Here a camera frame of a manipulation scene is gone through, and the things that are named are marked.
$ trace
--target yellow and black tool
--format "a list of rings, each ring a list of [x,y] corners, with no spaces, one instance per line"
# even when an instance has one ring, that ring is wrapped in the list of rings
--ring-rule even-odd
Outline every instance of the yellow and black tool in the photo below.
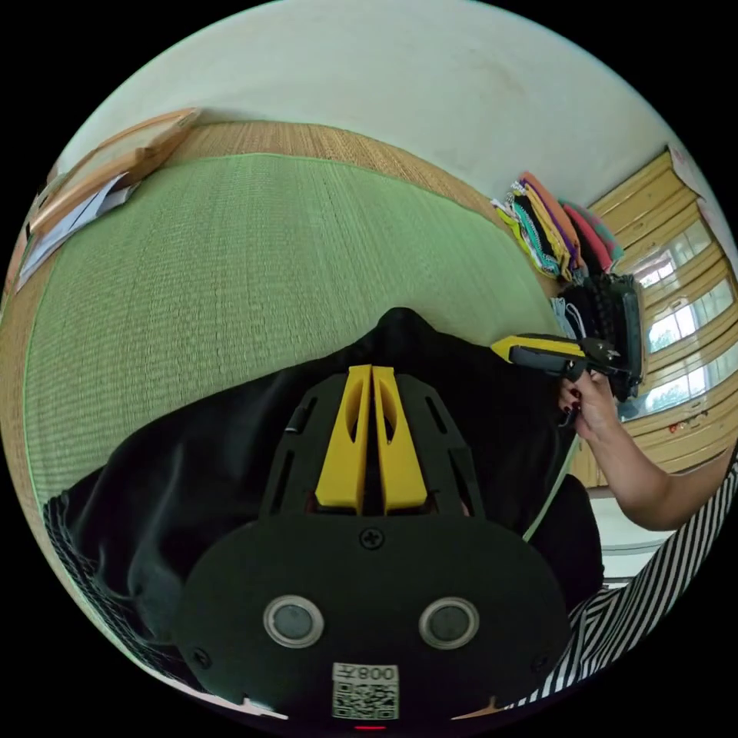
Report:
[[[492,344],[491,349],[508,364],[540,369],[572,382],[576,382],[585,371],[598,371],[608,377],[628,373],[618,363],[620,354],[599,338],[587,337],[576,341],[545,334],[521,334],[503,338]],[[569,427],[576,419],[577,412],[572,410],[559,425]]]

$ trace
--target tatami mat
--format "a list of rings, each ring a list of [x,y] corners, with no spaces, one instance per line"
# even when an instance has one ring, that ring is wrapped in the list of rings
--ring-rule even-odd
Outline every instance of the tatami mat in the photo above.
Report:
[[[38,309],[24,406],[37,501],[141,425],[335,351],[398,305],[479,344],[558,332],[505,232],[407,182],[269,154],[154,173],[62,248]]]

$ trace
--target black and white striped shirt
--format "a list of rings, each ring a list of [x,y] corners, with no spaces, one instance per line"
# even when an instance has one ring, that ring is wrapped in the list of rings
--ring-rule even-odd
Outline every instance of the black and white striped shirt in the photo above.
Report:
[[[573,636],[544,686],[510,707],[565,690],[617,661],[645,638],[689,586],[720,533],[738,488],[738,445],[720,489],[664,541],[625,587],[602,589],[571,614]]]

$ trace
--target yellow plastic part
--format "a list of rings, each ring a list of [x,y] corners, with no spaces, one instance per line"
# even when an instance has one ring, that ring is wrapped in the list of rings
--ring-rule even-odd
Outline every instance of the yellow plastic part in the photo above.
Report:
[[[392,367],[372,367],[374,407],[377,412],[377,446],[379,469],[384,493],[384,514],[392,510],[420,507],[427,491],[417,461],[400,399],[400,391]],[[392,439],[387,439],[384,419],[392,426]]]
[[[508,336],[493,343],[490,348],[495,354],[503,358],[508,364],[510,351],[516,346],[529,348],[533,351],[547,351],[550,354],[565,354],[566,356],[583,358],[587,355],[581,350],[579,344],[570,338],[548,338],[530,336]]]
[[[315,497],[322,507],[361,512],[367,470],[371,366],[350,367]]]

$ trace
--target sticker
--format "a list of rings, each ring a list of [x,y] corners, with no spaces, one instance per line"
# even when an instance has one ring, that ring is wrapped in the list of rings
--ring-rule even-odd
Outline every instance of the sticker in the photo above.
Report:
[[[399,716],[400,676],[396,666],[333,665],[333,717],[397,720]]]

